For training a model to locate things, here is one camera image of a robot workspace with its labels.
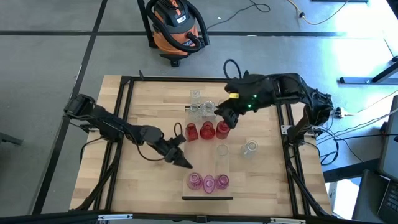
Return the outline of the small clear glass vase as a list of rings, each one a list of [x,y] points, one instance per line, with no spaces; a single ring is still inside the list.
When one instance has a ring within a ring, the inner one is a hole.
[[[196,104],[190,105],[188,109],[188,118],[191,122],[195,123],[201,120],[201,110]]]

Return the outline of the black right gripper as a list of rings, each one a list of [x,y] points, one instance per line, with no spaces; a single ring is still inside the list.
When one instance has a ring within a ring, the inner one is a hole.
[[[246,76],[242,79],[229,79],[226,85],[228,93],[238,93],[239,98],[227,99],[219,107],[216,106],[215,114],[221,116],[230,129],[238,123],[239,115],[267,108],[272,105],[272,83],[270,76]]]

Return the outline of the tall pink ribbed glass vase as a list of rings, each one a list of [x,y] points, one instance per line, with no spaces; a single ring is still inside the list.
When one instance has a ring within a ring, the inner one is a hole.
[[[203,186],[203,177],[197,172],[192,172],[187,177],[187,186],[191,190],[200,189]]]

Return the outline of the red pleated glass vase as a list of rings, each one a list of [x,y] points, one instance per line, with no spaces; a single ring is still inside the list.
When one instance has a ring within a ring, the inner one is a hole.
[[[185,138],[187,142],[195,141],[198,139],[197,127],[194,123],[188,123],[185,128]]]

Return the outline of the round red glass vase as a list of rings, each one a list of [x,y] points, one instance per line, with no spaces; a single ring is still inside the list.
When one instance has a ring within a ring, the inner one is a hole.
[[[215,129],[212,122],[206,121],[203,123],[200,129],[200,136],[205,140],[210,140],[214,138]]]

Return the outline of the grey table foot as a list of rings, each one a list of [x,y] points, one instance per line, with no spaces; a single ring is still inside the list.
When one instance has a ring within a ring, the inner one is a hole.
[[[8,142],[8,143],[20,146],[23,143],[23,140],[0,132],[0,142]]]

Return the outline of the tall clear glass vase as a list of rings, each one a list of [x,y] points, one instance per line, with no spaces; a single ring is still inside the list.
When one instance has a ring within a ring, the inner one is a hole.
[[[229,174],[229,147],[226,144],[220,144],[216,148],[215,174]]]

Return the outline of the black desk foot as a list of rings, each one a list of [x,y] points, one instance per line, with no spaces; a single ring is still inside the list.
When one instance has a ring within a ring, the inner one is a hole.
[[[351,85],[398,85],[398,78],[392,78],[398,73],[398,55],[391,59],[391,64],[374,77],[340,77],[340,84]]]

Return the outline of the clear crackle glass decanter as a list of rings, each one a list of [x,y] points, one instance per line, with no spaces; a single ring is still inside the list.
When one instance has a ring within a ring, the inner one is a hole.
[[[206,101],[200,105],[201,117],[205,121],[213,121],[216,118],[214,111],[216,109],[215,104],[212,101]]]

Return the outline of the clear round cut-glass vase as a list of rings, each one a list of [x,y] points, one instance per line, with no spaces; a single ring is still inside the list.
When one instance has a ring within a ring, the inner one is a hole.
[[[258,149],[258,143],[250,140],[241,146],[241,154],[243,157],[251,157]]]

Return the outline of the black metal pole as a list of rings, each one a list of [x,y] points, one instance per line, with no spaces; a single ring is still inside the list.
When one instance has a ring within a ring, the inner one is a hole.
[[[157,48],[155,42],[154,42],[154,37],[152,34],[152,30],[150,28],[150,24],[149,24],[149,20],[148,20],[148,16],[146,13],[146,7],[145,7],[145,3],[144,0],[136,0],[137,1],[137,5],[139,7],[139,11],[141,13],[141,18],[142,18],[142,22],[144,25],[144,29],[145,29],[145,33],[147,36],[147,40],[149,43],[149,47],[151,48]]]

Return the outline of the black overhead rig bar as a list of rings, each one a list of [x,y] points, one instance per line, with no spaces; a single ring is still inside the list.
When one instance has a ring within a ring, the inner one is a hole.
[[[154,213],[111,213],[109,210],[70,210],[60,213],[33,214],[0,217],[0,224],[91,224],[115,220],[172,220],[193,223],[253,222],[262,224],[380,224],[359,220],[344,220],[336,217],[297,215],[293,217],[225,216],[225,215],[179,215]]]

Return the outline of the red ribbed cylinder glass vase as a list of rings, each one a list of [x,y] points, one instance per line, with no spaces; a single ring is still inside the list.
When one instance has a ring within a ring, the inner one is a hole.
[[[229,132],[230,128],[224,121],[218,122],[215,133],[215,136],[218,139],[226,139],[228,137]]]

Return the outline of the black aluminium table frame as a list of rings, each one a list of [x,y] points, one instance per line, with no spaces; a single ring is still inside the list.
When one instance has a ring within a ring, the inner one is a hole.
[[[190,91],[200,90],[210,101],[226,97],[224,80],[215,78],[147,77],[134,79],[128,121],[157,126],[166,136],[183,121]],[[273,106],[239,118],[229,134],[229,171],[232,200],[183,200],[183,179],[188,171],[159,162],[149,146],[124,141],[121,162],[109,204],[113,213],[292,217],[289,182],[285,169],[280,127],[303,115],[303,105]],[[241,146],[258,143],[251,157]]]

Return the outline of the orange black shop vacuum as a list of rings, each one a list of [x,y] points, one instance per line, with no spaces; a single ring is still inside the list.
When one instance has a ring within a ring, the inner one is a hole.
[[[150,0],[145,10],[152,21],[155,46],[172,67],[210,45],[205,21],[189,0]]]

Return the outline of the short pink glass vase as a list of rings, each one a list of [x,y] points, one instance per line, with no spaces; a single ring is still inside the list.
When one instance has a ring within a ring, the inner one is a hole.
[[[225,190],[229,186],[229,177],[225,174],[220,174],[215,178],[215,187],[220,190]]]

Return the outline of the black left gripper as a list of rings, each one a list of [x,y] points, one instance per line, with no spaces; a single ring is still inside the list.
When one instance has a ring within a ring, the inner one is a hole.
[[[187,169],[193,168],[191,163],[189,163],[185,158],[184,153],[180,148],[180,145],[186,141],[184,136],[177,136],[173,140],[173,147],[169,141],[164,139],[164,134],[159,128],[154,126],[144,126],[141,129],[141,137],[142,140],[151,148],[153,148],[158,154],[166,155],[166,162]]]

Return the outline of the dark monitor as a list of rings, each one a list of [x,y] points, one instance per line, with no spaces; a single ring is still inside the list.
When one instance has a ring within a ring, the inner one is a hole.
[[[379,171],[384,178],[377,215],[385,224],[398,224],[398,95],[393,97],[391,111],[380,157]]]

